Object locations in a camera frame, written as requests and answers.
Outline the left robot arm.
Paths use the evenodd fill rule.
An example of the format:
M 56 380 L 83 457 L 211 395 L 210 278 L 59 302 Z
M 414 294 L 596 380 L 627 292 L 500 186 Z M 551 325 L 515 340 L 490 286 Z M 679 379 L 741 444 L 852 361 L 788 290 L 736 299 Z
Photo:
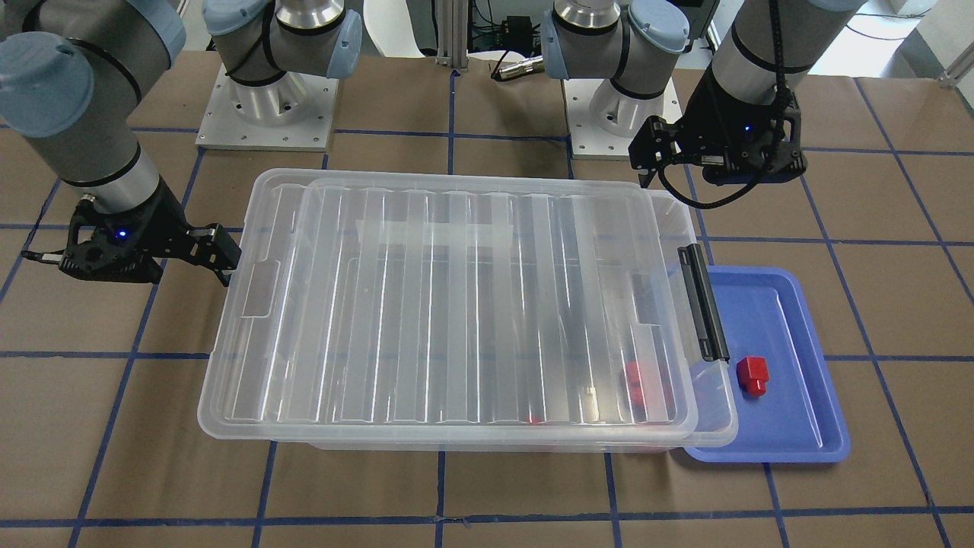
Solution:
M 745 1 L 713 53 L 682 116 L 625 114 L 662 98 L 679 56 L 692 45 L 686 13 L 669 1 L 554 1 L 540 18 L 550 78 L 597 79 L 594 108 L 605 127 L 629 138 L 640 184 L 668 167 L 695 165 L 706 183 L 789 183 L 803 176 L 801 109 L 794 96 L 860 1 Z

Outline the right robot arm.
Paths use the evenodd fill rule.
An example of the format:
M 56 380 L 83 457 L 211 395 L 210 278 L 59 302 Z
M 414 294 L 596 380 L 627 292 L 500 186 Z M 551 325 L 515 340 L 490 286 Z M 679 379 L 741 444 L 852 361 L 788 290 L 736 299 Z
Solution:
M 205 1 L 223 65 L 223 104 L 250 131 L 313 119 L 313 80 L 344 80 L 361 55 L 361 14 L 342 1 Z M 160 261 L 229 285 L 240 247 L 219 223 L 191 225 L 129 116 L 174 66 L 186 28 L 173 1 L 7 1 L 2 119 L 78 194 L 64 247 L 32 263 L 107 283 L 161 280 Z

